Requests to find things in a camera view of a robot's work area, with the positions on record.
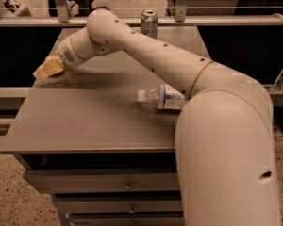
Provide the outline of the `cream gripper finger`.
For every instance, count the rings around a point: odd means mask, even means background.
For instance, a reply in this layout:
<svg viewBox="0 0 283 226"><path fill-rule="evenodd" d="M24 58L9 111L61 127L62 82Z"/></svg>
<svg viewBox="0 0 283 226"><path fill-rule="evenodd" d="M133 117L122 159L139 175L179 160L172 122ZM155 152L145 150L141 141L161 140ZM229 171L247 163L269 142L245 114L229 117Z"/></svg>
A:
<svg viewBox="0 0 283 226"><path fill-rule="evenodd" d="M62 60L56 56L48 56L42 65L40 65L33 75L35 78L44 79L64 71Z"/></svg>

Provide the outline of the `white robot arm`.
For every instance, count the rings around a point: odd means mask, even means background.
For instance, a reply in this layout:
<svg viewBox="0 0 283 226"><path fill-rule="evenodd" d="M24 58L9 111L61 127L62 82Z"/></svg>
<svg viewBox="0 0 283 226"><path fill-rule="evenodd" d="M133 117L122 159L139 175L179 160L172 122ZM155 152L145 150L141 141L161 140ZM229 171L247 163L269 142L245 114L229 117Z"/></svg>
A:
<svg viewBox="0 0 283 226"><path fill-rule="evenodd" d="M58 74L123 51L188 102L175 128L186 226L281 226L273 102L256 79L134 31L105 9L64 39L34 72Z"/></svg>

